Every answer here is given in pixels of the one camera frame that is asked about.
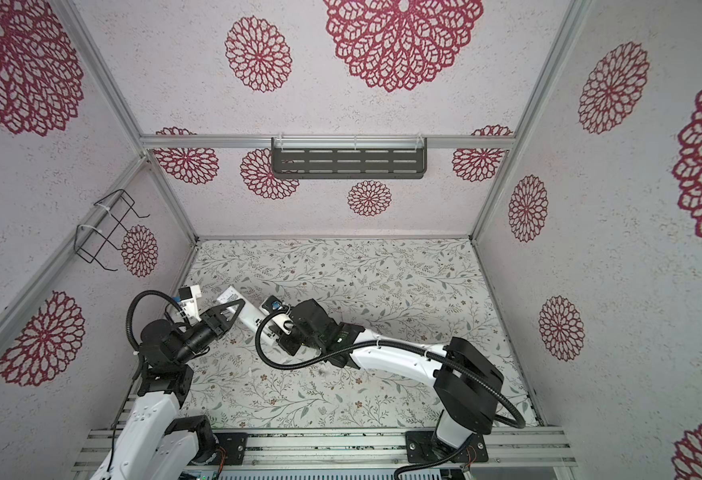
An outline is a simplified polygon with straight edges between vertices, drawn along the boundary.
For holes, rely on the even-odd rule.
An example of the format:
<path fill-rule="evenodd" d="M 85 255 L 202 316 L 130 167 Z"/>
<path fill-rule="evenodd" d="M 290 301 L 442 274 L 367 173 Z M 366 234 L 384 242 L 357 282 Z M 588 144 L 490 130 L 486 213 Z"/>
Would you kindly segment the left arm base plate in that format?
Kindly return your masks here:
<path fill-rule="evenodd" d="M 237 432 L 218 432 L 215 436 L 218 443 L 211 464 L 217 467 L 220 465 L 224 467 L 241 466 L 244 463 L 249 435 Z"/>

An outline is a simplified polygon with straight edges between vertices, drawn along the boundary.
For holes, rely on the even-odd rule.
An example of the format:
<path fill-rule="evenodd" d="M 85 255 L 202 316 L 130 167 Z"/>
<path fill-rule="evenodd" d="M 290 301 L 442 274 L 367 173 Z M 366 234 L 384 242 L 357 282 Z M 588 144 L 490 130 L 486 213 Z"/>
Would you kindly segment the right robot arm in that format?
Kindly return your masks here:
<path fill-rule="evenodd" d="M 278 314 L 267 335 L 294 356 L 306 347 L 338 368 L 382 371 L 432 388 L 443 413 L 435 440 L 457 447 L 469 435 L 487 435 L 496 422 L 503 374 L 470 342 L 415 344 L 383 336 L 361 325 L 338 322 L 314 300 Z"/>

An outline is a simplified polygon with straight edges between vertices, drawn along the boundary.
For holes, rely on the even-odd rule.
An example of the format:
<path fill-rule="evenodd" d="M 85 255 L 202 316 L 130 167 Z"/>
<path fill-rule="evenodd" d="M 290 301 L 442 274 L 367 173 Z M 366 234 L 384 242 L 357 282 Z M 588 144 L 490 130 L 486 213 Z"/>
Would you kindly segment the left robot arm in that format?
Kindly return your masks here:
<path fill-rule="evenodd" d="M 134 314 L 148 296 L 165 300 L 178 313 L 185 311 L 173 297 L 146 290 L 130 303 L 125 329 L 139 358 L 133 375 L 139 379 L 137 397 L 120 434 L 112 435 L 111 450 L 92 475 L 94 479 L 179 479 L 191 463 L 224 466 L 241 461 L 244 441 L 232 445 L 213 432 L 206 415 L 181 416 L 194 370 L 189 362 L 222 339 L 245 310 L 236 299 L 201 314 L 195 324 L 158 319 L 145 326 L 141 338 L 133 331 Z"/>

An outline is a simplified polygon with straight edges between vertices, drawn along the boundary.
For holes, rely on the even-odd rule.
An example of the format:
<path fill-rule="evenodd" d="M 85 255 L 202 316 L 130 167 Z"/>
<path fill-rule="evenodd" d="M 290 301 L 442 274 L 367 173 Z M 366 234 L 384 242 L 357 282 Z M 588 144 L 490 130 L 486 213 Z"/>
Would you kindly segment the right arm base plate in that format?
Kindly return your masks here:
<path fill-rule="evenodd" d="M 452 463 L 486 463 L 489 459 L 484 438 L 471 434 L 470 441 L 455 457 Z M 438 440 L 434 430 L 409 430 L 405 432 L 407 460 L 413 464 L 430 463 L 452 454 L 456 447 Z"/>

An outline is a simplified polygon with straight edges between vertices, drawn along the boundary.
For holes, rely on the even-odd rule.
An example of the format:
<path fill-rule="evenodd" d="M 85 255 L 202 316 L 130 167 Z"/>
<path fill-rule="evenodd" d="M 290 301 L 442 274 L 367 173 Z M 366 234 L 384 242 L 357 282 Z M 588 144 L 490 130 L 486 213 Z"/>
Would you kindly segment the white remote control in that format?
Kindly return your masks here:
<path fill-rule="evenodd" d="M 256 306 L 242 295 L 234 286 L 229 286 L 217 298 L 220 305 L 228 304 L 227 311 L 231 313 L 237 321 L 242 323 L 252 332 L 255 332 L 270 311 L 262 306 Z M 275 346 L 282 338 L 288 338 L 289 318 L 282 313 L 268 322 L 261 333 L 261 340 L 264 344 Z"/>

